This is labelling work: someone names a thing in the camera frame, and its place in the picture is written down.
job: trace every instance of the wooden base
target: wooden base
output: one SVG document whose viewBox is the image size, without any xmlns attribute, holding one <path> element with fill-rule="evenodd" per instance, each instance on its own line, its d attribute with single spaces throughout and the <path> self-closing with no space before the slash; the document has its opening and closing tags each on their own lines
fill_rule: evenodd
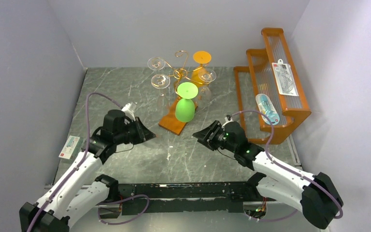
<svg viewBox="0 0 371 232">
<path fill-rule="evenodd" d="M 166 116 L 164 116 L 158 123 L 159 126 L 176 135 L 180 135 L 180 133 L 183 131 L 184 127 L 187 124 L 186 122 L 180 122 L 175 117 L 175 107 L 177 106 L 177 103 L 180 99 L 181 98 L 177 98 L 175 100 L 175 102 L 170 107 L 169 113 Z"/>
</svg>

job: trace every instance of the gray marble surface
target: gray marble surface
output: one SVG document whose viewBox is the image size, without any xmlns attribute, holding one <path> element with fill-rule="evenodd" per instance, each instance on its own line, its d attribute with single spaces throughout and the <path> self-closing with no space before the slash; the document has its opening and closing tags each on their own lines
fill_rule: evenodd
<svg viewBox="0 0 371 232">
<path fill-rule="evenodd" d="M 232 67 L 214 67 L 217 79 L 210 84 L 213 99 L 204 108 L 197 108 L 194 119 L 184 128 L 180 136 L 174 135 L 158 126 L 162 115 L 157 107 L 159 91 L 152 87 L 151 77 L 155 74 L 148 68 L 90 68 L 87 71 L 79 100 L 73 114 L 69 135 L 86 138 L 85 99 L 90 92 L 96 91 L 117 100 L 121 105 L 137 102 L 136 116 L 151 131 L 159 135 L 147 146 L 136 145 L 132 150 L 111 156 L 86 183 L 91 184 L 96 176 L 107 174 L 120 183 L 181 183 L 207 181 L 245 181 L 253 172 L 240 166 L 236 161 L 222 156 L 217 151 L 210 151 L 191 135 L 214 120 L 224 122 L 226 114 L 238 111 L 235 79 Z M 255 109 L 249 74 L 240 75 L 243 103 L 245 109 Z M 170 101 L 175 100 L 172 87 Z M 108 100 L 93 96 L 89 101 L 90 128 L 102 125 L 107 111 L 115 109 Z M 247 113 L 245 116 L 248 137 L 265 137 L 267 133 L 259 131 L 258 116 Z M 121 145 L 117 151 L 130 148 Z M 293 165 L 288 142 L 271 145 L 271 153 Z M 71 165 L 71 160 L 62 160 L 55 181 Z"/>
</svg>

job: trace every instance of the purple hose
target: purple hose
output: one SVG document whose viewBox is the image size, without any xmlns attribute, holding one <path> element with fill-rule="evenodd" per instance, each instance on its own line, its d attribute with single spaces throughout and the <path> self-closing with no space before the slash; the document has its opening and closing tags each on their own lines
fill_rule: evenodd
<svg viewBox="0 0 371 232">
<path fill-rule="evenodd" d="M 101 203 L 101 204 L 120 204 L 120 203 L 123 203 L 123 202 L 127 202 L 127 201 L 130 201 L 131 199 L 134 199 L 134 198 L 139 198 L 139 197 L 144 197 L 147 199 L 147 204 L 146 206 L 144 207 L 144 209 L 137 215 L 135 216 L 134 218 L 132 219 L 129 219 L 127 221 L 123 221 L 123 222 L 117 222 L 117 223 L 111 223 L 111 222 L 106 222 L 106 221 L 103 221 L 101 218 L 100 218 L 100 209 L 97 210 L 97 216 L 99 218 L 99 221 L 103 224 L 106 224 L 106 225 L 112 225 L 112 226 L 118 226 L 118 225 L 123 225 L 123 224 L 126 224 L 126 223 L 129 223 L 129 222 L 132 222 L 136 219 L 138 219 L 141 215 L 143 215 L 145 213 L 145 211 L 147 210 L 148 208 L 148 205 L 150 203 L 150 198 L 148 198 L 148 196 L 144 195 L 144 194 L 138 194 L 136 196 L 132 196 L 132 197 L 128 197 L 126 199 L 123 199 L 123 200 L 120 200 L 120 201 L 117 201 L 117 202 L 110 202 L 110 203 Z"/>
<path fill-rule="evenodd" d="M 232 114 L 232 116 L 235 116 L 235 115 L 239 115 L 239 114 L 242 114 L 242 113 L 245 113 L 245 112 L 254 112 L 254 113 L 258 113 L 262 116 L 264 116 L 269 122 L 271 122 L 271 120 L 263 113 L 257 111 L 257 110 L 243 110 L 243 111 L 238 111 L 234 114 Z M 310 178 L 306 177 L 306 176 L 302 176 L 300 173 L 294 171 L 294 170 L 291 170 L 283 165 L 281 165 L 280 163 L 274 161 L 271 157 L 271 155 L 269 154 L 269 147 L 270 147 L 270 142 L 274 136 L 274 125 L 272 123 L 270 123 L 270 126 L 271 126 L 271 135 L 267 141 L 267 143 L 265 144 L 265 154 L 267 154 L 267 157 L 274 163 L 276 164 L 278 167 L 294 174 L 294 175 L 297 175 L 309 182 L 311 182 L 313 185 L 315 185 L 316 187 L 318 187 L 318 189 L 320 189 L 322 192 L 324 192 L 336 205 L 336 207 L 338 208 L 339 210 L 339 215 L 338 216 L 335 216 L 334 218 L 336 219 L 340 219 L 342 218 L 343 216 L 343 210 L 342 210 L 342 206 L 341 204 L 339 204 L 339 202 L 335 199 L 334 196 L 332 196 L 332 194 L 330 194 L 326 189 L 324 189 L 322 186 L 320 186 L 318 183 L 316 183 L 315 181 L 311 180 Z M 268 220 L 264 220 L 264 219 L 261 219 L 260 221 L 280 221 L 280 220 L 284 220 L 284 219 L 287 219 L 288 217 L 294 215 L 295 213 L 297 212 L 297 210 L 295 210 L 294 212 L 292 212 L 290 215 L 288 216 L 285 216 L 285 217 L 281 217 L 281 218 L 277 218 L 277 219 L 268 219 Z"/>
<path fill-rule="evenodd" d="M 68 175 L 59 183 L 59 185 L 57 186 L 57 188 L 55 190 L 53 190 L 52 194 L 50 194 L 49 196 L 49 201 L 52 200 L 56 194 L 60 191 L 60 189 L 65 185 L 65 183 L 69 180 L 69 178 L 73 175 L 73 173 L 76 172 L 76 170 L 79 169 L 79 167 L 82 165 L 82 163 L 86 160 L 86 156 L 87 156 L 87 152 L 89 150 L 89 141 L 90 141 L 90 125 L 89 125 L 89 98 L 90 96 L 92 95 L 100 95 L 106 99 L 108 99 L 109 101 L 113 102 L 115 105 L 117 105 L 117 107 L 119 107 L 119 109 L 122 108 L 122 106 L 116 102 L 115 100 L 109 98 L 108 96 L 102 94 L 102 93 L 96 93 L 96 92 L 92 92 L 92 93 L 89 93 L 87 96 L 86 96 L 86 125 L 87 125 L 87 139 L 86 139 L 86 147 L 85 147 L 85 154 L 83 155 L 83 158 L 80 160 L 80 162 L 76 165 L 75 168 L 72 169 L 72 171 L 70 173 L 68 173 Z M 38 220 L 38 217 L 39 215 L 41 214 L 41 212 L 47 207 L 47 205 L 49 204 L 49 201 L 45 201 L 45 203 L 40 207 L 40 209 L 38 210 L 38 212 L 35 214 L 35 216 L 33 217 L 32 221 L 30 222 L 29 224 L 29 227 L 28 227 L 28 230 L 27 232 L 31 232 L 32 231 L 32 228 L 33 226 L 35 225 L 36 221 Z"/>
</svg>

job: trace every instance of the purple cable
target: purple cable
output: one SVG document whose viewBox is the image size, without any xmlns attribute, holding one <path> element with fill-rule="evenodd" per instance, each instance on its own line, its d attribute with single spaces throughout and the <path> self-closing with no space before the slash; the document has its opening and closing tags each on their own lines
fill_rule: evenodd
<svg viewBox="0 0 371 232">
<path fill-rule="evenodd" d="M 270 120 L 270 119 L 269 119 L 265 114 L 263 114 L 263 113 L 261 113 L 261 112 L 259 112 L 259 111 L 257 111 L 257 110 L 243 110 L 243 111 L 238 111 L 238 112 L 232 114 L 231 116 L 239 115 L 239 114 L 242 114 L 242 113 L 245 113 L 245 112 L 254 112 L 254 113 L 258 113 L 258 114 L 264 116 L 264 117 L 265 117 L 269 122 L 271 122 L 271 120 Z M 275 163 L 278 167 L 280 167 L 280 168 L 282 168 L 282 169 L 284 169 L 284 170 L 286 170 L 286 171 L 288 171 L 288 172 L 290 172 L 290 173 L 292 173 L 292 174 L 294 174 L 294 175 L 297 175 L 297 176 L 299 176 L 299 177 L 301 177 L 301 178 L 303 178 L 303 179 L 305 179 L 305 180 L 311 182 L 311 183 L 312 183 L 313 185 L 315 185 L 318 189 L 320 189 L 322 192 L 324 192 L 324 193 L 325 193 L 325 194 L 326 194 L 326 195 L 327 195 L 327 196 L 328 196 L 328 197 L 329 197 L 329 198 L 330 198 L 330 199 L 335 203 L 336 207 L 337 207 L 338 210 L 339 210 L 339 215 L 338 215 L 338 216 L 335 216 L 335 217 L 333 217 L 333 218 L 336 218 L 336 219 L 340 219 L 340 218 L 342 218 L 342 216 L 343 216 L 343 210 L 342 210 L 341 204 L 339 204 L 339 202 L 335 199 L 334 196 L 332 196 L 332 194 L 330 194 L 326 189 L 324 189 L 322 186 L 320 186 L 318 183 L 316 183 L 315 181 L 311 180 L 310 178 L 308 178 L 308 177 L 306 177 L 306 176 L 302 176 L 300 173 L 298 173 L 298 172 L 296 172 L 296 171 L 294 171 L 294 170 L 291 170 L 291 169 L 289 169 L 289 168 L 287 168 L 287 167 L 281 165 L 280 163 L 278 163 L 278 162 L 276 162 L 276 161 L 274 161 L 274 160 L 272 159 L 271 155 L 269 154 L 269 147 L 270 147 L 270 142 L 271 142 L 271 140 L 272 140 L 272 138 L 273 138 L 273 136 L 274 136 L 274 125 L 273 125 L 272 123 L 270 123 L 270 126 L 271 126 L 271 135 L 270 135 L 270 137 L 269 137 L 267 143 L 265 144 L 265 154 L 267 154 L 267 157 L 268 157 L 268 158 L 269 158 L 273 163 Z M 286 218 L 288 218 L 288 217 L 294 215 L 296 212 L 297 212 L 297 210 L 295 210 L 295 211 L 292 212 L 290 215 L 285 216 L 285 217 L 281 217 L 281 218 L 277 218 L 277 219 L 269 219 L 269 220 L 261 219 L 260 221 L 279 221 L 279 220 L 284 220 L 284 219 L 286 219 Z"/>
<path fill-rule="evenodd" d="M 116 102 L 115 100 L 109 98 L 108 96 L 102 94 L 102 93 L 96 93 L 96 92 L 92 92 L 92 93 L 89 93 L 87 96 L 86 96 L 86 125 L 87 125 L 87 139 L 86 139 L 86 147 L 85 147 L 85 154 L 83 155 L 83 158 L 80 160 L 80 162 L 76 165 L 76 167 L 74 169 L 72 169 L 72 171 L 70 173 L 67 174 L 67 176 L 59 183 L 59 185 L 57 186 L 57 188 L 55 190 L 53 190 L 52 194 L 50 194 L 49 196 L 49 200 L 52 200 L 56 194 L 60 191 L 60 189 L 65 185 L 65 183 L 69 180 L 69 178 L 73 175 L 73 173 L 75 173 L 80 165 L 82 165 L 82 163 L 86 160 L 86 156 L 87 156 L 87 152 L 89 150 L 89 141 L 90 141 L 90 125 L 89 125 L 89 98 L 90 96 L 92 95 L 100 95 L 106 99 L 108 99 L 109 101 L 113 102 L 115 105 L 117 105 L 117 107 L 119 107 L 119 109 L 122 108 L 122 106 Z M 38 220 L 38 217 L 39 215 L 41 214 L 41 212 L 47 207 L 47 205 L 49 204 L 49 201 L 45 201 L 45 203 L 43 203 L 43 205 L 40 207 L 40 209 L 38 210 L 38 212 L 35 214 L 35 216 L 33 217 L 32 221 L 30 222 L 29 224 L 29 227 L 28 227 L 28 230 L 27 232 L 31 232 L 32 231 L 32 228 L 33 226 L 35 225 L 36 221 Z"/>
<path fill-rule="evenodd" d="M 106 224 L 106 225 L 117 226 L 117 225 L 123 225 L 123 224 L 129 223 L 129 222 L 132 222 L 132 221 L 138 219 L 141 215 L 143 215 L 143 214 L 145 213 L 145 211 L 147 210 L 148 205 L 149 205 L 149 203 L 150 203 L 150 198 L 149 198 L 148 196 L 144 195 L 144 194 L 139 194 L 139 195 L 135 195 L 135 196 L 132 196 L 132 197 L 128 197 L 128 198 L 126 198 L 126 199 L 123 199 L 123 200 L 120 200 L 120 201 L 117 201 L 117 202 L 101 203 L 102 205 L 103 205 L 103 204 L 105 204 L 105 205 L 108 205 L 108 204 L 120 204 L 120 203 L 127 202 L 127 201 L 130 201 L 130 200 L 134 199 L 134 198 L 139 198 L 139 197 L 144 197 L 144 198 L 146 198 L 146 199 L 147 199 L 147 204 L 146 204 L 146 206 L 144 207 L 144 209 L 143 209 L 143 210 L 142 210 L 142 211 L 141 211 L 137 216 L 135 216 L 134 218 L 129 219 L 129 220 L 127 220 L 127 221 L 123 221 L 123 222 L 117 222 L 117 223 L 106 222 L 106 221 L 104 221 L 104 220 L 102 220 L 102 219 L 100 218 L 100 209 L 98 209 L 98 210 L 97 210 L 97 216 L 98 216 L 98 218 L 99 218 L 99 221 L 100 221 L 101 223 L 103 223 L 103 224 Z"/>
</svg>

